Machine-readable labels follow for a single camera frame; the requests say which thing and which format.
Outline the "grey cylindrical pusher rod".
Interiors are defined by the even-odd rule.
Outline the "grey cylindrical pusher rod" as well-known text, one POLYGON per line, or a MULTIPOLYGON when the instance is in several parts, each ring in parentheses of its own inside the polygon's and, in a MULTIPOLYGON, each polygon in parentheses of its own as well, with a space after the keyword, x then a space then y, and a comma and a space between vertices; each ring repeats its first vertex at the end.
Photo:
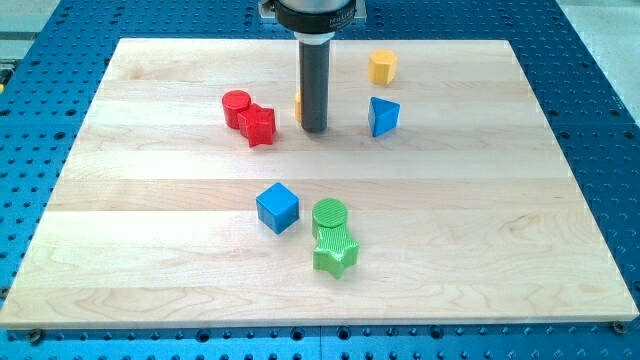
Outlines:
POLYGON ((301 125, 310 133, 327 128, 330 42, 299 44, 301 125))

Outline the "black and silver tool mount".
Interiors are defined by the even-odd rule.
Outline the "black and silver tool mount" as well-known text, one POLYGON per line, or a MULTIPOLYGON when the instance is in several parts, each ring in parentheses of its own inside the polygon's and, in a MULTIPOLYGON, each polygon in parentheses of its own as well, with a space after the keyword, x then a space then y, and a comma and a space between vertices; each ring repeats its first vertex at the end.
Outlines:
POLYGON ((261 0, 258 10, 262 19, 283 26, 309 45, 323 44, 367 17, 365 0, 261 0))

